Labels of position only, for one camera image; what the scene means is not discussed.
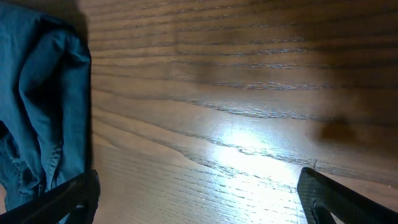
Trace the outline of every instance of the blue cloth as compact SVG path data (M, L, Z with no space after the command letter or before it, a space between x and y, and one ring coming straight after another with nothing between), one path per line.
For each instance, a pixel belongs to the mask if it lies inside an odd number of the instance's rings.
M90 64L73 27L0 2L0 183L7 210L85 171Z

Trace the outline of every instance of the wood grain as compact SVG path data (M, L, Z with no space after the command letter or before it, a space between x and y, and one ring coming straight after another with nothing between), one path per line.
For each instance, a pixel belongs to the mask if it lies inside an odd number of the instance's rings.
M88 34L95 223L306 223L304 166L398 211L398 1L13 2Z

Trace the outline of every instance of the dark blue fabric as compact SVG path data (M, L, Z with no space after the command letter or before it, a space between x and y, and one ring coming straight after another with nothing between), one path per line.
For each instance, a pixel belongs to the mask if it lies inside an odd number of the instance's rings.
M68 24L0 2L0 183L7 210L81 174L90 53Z

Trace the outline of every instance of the folded cloth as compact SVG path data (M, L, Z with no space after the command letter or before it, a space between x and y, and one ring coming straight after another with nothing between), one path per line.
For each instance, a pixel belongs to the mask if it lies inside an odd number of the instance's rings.
M90 64L72 26L0 2L0 183L7 210L85 171Z

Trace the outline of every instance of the brown wooden surface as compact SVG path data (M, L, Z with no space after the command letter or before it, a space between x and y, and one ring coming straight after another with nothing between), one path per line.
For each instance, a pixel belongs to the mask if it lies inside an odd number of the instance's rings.
M398 1L28 6L88 36L95 223L306 223L303 166L398 211Z

